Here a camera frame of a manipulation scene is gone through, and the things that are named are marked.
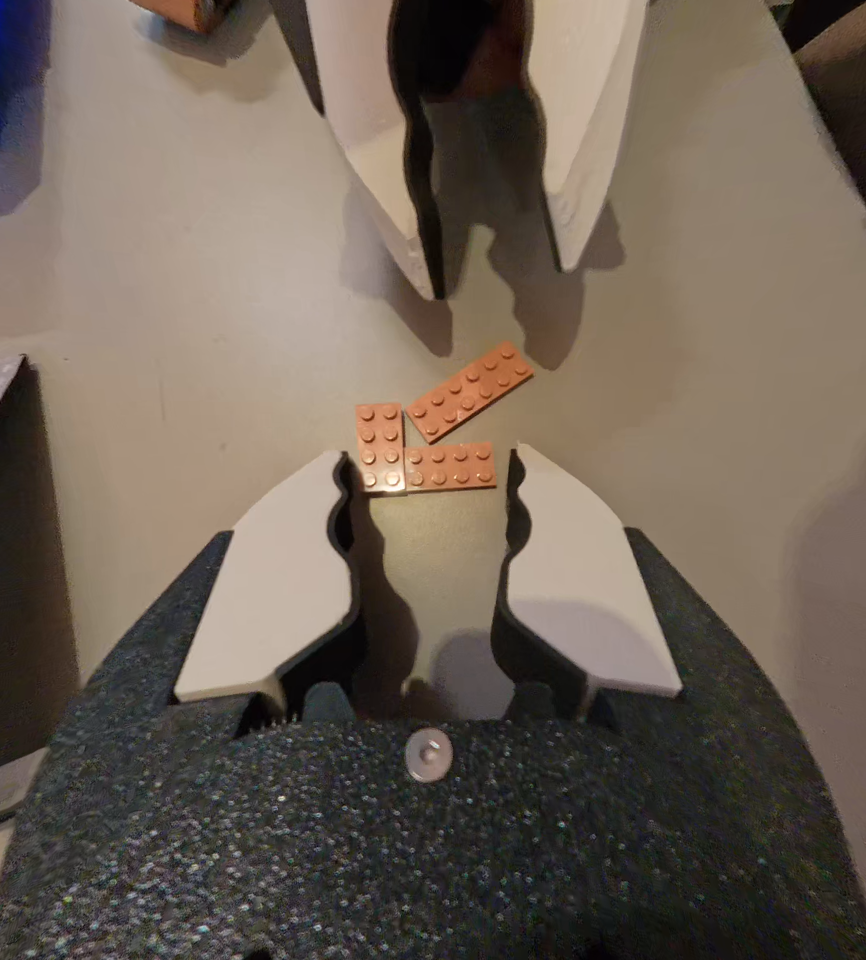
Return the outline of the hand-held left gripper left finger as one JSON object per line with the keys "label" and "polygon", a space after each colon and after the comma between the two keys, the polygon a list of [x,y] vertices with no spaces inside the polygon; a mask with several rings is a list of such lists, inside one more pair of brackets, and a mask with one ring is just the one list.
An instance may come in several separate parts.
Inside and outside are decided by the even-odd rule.
{"label": "hand-held left gripper left finger", "polygon": [[327,450],[234,524],[175,681],[181,703],[259,693],[299,700],[288,674],[355,618],[354,575],[336,523],[347,455]]}

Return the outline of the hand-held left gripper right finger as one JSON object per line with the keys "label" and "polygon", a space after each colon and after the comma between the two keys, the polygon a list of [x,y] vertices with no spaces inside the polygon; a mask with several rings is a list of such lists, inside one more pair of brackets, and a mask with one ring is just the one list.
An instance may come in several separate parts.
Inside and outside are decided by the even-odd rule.
{"label": "hand-held left gripper right finger", "polygon": [[509,467],[491,634],[498,665],[555,698],[677,697],[679,669],[618,515],[528,443],[511,450]]}

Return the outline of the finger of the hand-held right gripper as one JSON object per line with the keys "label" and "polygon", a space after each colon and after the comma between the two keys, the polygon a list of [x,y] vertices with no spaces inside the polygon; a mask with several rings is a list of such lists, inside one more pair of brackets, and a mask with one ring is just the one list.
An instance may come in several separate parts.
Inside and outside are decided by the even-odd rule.
{"label": "finger of the hand-held right gripper", "polygon": [[578,267],[607,201],[648,6],[527,4],[524,79],[539,121],[540,183],[561,272]]}
{"label": "finger of the hand-held right gripper", "polygon": [[395,54],[408,52],[408,11],[393,1],[309,1],[322,111],[395,264],[428,302],[444,299],[432,142]]}

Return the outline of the brown short plate brick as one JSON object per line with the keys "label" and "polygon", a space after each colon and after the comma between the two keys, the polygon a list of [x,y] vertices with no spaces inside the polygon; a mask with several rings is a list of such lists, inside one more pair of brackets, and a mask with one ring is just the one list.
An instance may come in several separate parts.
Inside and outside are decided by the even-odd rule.
{"label": "brown short plate brick", "polygon": [[497,486],[490,441],[407,446],[404,466],[405,489],[409,494],[488,490]]}
{"label": "brown short plate brick", "polygon": [[406,493],[403,411],[397,402],[359,404],[355,408],[356,468],[368,497]]}

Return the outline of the brown toy brick model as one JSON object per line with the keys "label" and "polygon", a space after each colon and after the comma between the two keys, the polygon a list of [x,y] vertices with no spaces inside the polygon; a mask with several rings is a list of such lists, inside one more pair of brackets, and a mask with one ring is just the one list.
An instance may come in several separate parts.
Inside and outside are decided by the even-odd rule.
{"label": "brown toy brick model", "polygon": [[235,1],[131,1],[134,6],[150,12],[191,33],[209,35],[226,17]]}

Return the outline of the brown long plate brick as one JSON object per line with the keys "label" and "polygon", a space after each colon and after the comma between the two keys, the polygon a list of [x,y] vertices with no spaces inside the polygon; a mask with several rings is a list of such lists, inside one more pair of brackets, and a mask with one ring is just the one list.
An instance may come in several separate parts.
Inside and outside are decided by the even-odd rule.
{"label": "brown long plate brick", "polygon": [[535,375],[511,342],[501,342],[419,399],[406,414],[422,441],[434,445]]}

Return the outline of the grey desk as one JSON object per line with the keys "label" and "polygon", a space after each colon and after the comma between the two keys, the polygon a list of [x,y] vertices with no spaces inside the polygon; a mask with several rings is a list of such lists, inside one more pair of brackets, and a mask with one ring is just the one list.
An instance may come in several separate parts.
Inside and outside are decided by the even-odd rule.
{"label": "grey desk", "polygon": [[786,698],[866,884],[866,210],[760,2],[655,2],[603,218],[558,273],[530,113],[447,108],[459,277],[415,294],[287,42],[30,5],[0,141],[0,358],[39,373],[82,683],[359,402],[498,342],[525,442],[640,528]]}

